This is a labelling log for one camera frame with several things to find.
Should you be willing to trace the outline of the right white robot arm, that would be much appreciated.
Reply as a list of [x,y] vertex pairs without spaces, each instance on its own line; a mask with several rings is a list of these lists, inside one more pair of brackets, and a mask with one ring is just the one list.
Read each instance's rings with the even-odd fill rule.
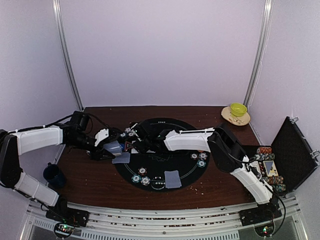
[[203,151],[211,153],[216,167],[238,179],[252,194],[259,207],[256,216],[268,220],[275,212],[278,196],[266,183],[259,172],[251,167],[247,156],[236,136],[224,125],[196,130],[155,130],[148,121],[135,123],[131,127],[133,147],[138,153],[153,151]]

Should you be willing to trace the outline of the black white chip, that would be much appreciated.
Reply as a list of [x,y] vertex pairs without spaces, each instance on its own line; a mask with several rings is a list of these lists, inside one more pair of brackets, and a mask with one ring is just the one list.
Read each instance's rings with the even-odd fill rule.
[[192,153],[192,154],[191,154],[191,158],[194,159],[194,160],[196,160],[196,159],[198,158],[198,154]]
[[140,167],[140,168],[138,169],[138,174],[139,174],[140,176],[145,176],[145,175],[147,174],[147,169],[146,169],[145,167]]

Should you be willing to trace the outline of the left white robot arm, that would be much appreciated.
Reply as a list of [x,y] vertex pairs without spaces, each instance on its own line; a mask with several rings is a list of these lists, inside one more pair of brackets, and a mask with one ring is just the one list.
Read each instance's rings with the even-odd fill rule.
[[116,156],[104,145],[118,139],[122,133],[116,127],[99,120],[103,129],[94,136],[85,133],[94,115],[81,111],[63,117],[53,123],[34,127],[0,131],[0,184],[31,197],[33,200],[53,207],[52,213],[61,222],[72,218],[72,211],[59,202],[60,196],[53,189],[28,175],[20,166],[19,157],[25,153],[49,146],[66,145],[89,153],[92,160],[114,159]]

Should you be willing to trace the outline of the red triangular dealer marker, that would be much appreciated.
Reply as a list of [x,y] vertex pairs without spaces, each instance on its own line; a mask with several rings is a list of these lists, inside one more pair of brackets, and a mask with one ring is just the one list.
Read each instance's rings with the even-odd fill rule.
[[132,149],[132,148],[133,148],[133,144],[132,144],[131,142],[126,141],[126,142],[124,143],[124,151],[125,151],[125,152],[129,151],[129,150]]

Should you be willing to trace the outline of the grey card deck box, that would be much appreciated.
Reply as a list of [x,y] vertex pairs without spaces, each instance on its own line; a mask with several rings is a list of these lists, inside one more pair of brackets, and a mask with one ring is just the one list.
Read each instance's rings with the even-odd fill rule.
[[103,145],[103,148],[115,156],[119,156],[123,152],[122,146],[118,141],[106,143]]

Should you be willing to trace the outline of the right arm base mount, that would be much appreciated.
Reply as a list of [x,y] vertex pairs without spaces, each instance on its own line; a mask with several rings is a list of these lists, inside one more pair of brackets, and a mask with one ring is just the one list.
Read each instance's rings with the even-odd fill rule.
[[241,210],[238,214],[242,226],[260,224],[282,216],[277,199],[269,203],[258,204],[254,208]]

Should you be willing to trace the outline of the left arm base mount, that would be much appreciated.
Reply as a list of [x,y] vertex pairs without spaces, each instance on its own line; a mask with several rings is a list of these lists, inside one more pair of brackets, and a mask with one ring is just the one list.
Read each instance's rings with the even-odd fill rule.
[[68,207],[67,202],[58,202],[48,207],[45,217],[74,227],[86,227],[89,215],[86,210]]

